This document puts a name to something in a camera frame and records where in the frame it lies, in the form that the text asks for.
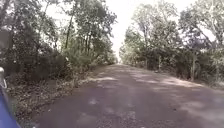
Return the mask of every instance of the motorcycle mirror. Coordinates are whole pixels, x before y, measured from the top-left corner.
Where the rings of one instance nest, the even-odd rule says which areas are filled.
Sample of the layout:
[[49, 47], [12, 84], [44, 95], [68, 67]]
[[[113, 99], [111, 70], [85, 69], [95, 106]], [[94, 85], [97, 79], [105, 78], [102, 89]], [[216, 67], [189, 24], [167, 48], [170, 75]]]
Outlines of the motorcycle mirror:
[[7, 88], [5, 79], [4, 79], [4, 69], [0, 67], [0, 86], [4, 89]]

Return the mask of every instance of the bright sky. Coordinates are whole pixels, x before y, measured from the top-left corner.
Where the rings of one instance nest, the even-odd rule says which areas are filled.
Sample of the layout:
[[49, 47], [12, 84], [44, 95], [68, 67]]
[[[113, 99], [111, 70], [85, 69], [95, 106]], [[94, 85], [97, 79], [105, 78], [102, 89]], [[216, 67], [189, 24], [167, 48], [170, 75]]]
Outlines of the bright sky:
[[[166, 0], [170, 3], [174, 3], [178, 11], [186, 9], [187, 6], [194, 3], [195, 0]], [[119, 58], [119, 49], [124, 41], [125, 31], [128, 26], [131, 25], [131, 18], [135, 9], [140, 4], [154, 4], [157, 0], [107, 0], [109, 9], [116, 13], [117, 22], [113, 26], [113, 35], [111, 38], [113, 42], [113, 50], [116, 52], [116, 56]]]

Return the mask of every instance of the blue object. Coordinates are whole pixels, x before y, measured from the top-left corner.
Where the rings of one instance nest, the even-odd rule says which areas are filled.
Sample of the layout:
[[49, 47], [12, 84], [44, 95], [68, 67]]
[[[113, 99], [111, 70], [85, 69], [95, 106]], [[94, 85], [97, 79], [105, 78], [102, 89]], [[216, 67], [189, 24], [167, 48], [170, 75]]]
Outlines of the blue object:
[[0, 128], [20, 128], [11, 115], [0, 89]]

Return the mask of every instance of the road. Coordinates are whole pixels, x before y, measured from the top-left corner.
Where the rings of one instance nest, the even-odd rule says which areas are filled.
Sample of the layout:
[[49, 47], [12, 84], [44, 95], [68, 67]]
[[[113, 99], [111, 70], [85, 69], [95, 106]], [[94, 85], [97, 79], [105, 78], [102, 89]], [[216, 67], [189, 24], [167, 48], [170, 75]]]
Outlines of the road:
[[38, 123], [40, 128], [224, 128], [224, 93], [113, 65], [50, 106]]

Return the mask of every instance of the roadside vegetation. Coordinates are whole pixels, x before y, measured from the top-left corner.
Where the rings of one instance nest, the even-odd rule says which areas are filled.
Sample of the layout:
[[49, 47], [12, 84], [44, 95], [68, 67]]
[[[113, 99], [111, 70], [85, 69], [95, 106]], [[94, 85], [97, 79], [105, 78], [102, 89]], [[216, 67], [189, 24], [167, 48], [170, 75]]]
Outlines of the roadside vegetation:
[[224, 3], [198, 0], [178, 13], [172, 3], [140, 5], [120, 48], [122, 62], [223, 85]]
[[[63, 17], [49, 15], [52, 7]], [[0, 66], [20, 122], [69, 95], [86, 72], [115, 63], [115, 21], [103, 0], [0, 1]]]

